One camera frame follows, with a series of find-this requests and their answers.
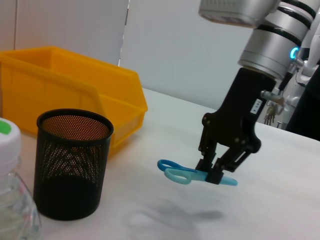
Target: yellow storage bin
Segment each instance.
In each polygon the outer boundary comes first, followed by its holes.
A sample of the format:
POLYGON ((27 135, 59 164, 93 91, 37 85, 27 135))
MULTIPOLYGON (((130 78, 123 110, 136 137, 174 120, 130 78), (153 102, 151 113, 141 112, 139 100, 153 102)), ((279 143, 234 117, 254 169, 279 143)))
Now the yellow storage bin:
POLYGON ((24 131, 37 134, 49 110, 88 110, 112 122, 112 150, 142 126, 148 107, 134 71, 57 47, 1 52, 0 62, 2 116, 24 131))

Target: white table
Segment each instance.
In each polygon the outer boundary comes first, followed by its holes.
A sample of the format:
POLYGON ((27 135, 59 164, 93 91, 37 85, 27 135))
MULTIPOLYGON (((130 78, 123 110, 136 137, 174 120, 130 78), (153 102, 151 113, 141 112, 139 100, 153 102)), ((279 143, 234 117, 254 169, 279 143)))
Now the white table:
MULTIPOLYGON (((213 110, 144 93, 144 126, 108 160, 96 212, 70 222, 42 216, 44 240, 320 239, 320 142, 257 123, 261 150, 225 174, 238 180, 237 187, 180 185, 158 170, 157 161, 194 168, 201 119, 213 110)), ((31 189, 35 156, 36 140, 23 136, 20 173, 31 189)))

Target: black mesh pencil holder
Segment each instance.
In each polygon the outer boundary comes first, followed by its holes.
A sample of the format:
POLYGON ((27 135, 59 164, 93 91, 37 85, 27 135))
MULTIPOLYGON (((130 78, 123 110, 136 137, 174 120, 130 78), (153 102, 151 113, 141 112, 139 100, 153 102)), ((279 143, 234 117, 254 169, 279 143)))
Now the black mesh pencil holder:
POLYGON ((38 210, 55 220, 92 214, 104 182, 112 123, 79 109, 45 112, 38 135, 33 197, 38 210))

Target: blue scissors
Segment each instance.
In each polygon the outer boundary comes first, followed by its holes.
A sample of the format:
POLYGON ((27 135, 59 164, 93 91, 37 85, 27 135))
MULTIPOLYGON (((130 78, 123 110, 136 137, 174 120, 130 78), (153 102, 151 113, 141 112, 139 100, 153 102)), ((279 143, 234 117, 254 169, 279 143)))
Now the blue scissors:
MULTIPOLYGON (((205 182, 206 177, 208 175, 207 172, 195 170, 192 168, 187 168, 173 161, 164 160, 164 159, 159 160, 157 163, 157 166, 161 171, 164 172, 164 175, 168 179, 178 184, 187 185, 187 184, 190 184, 192 180, 205 182)), ((231 177, 224 176, 222 177, 220 184, 237 186, 238 182, 231 177)))

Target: white bottle cap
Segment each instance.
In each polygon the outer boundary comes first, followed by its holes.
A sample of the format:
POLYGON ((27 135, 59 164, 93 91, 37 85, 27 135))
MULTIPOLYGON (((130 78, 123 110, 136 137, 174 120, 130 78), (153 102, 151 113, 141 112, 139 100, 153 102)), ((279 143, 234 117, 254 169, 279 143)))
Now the white bottle cap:
POLYGON ((19 163, 21 133, 17 125, 0 118, 0 176, 10 173, 19 163))

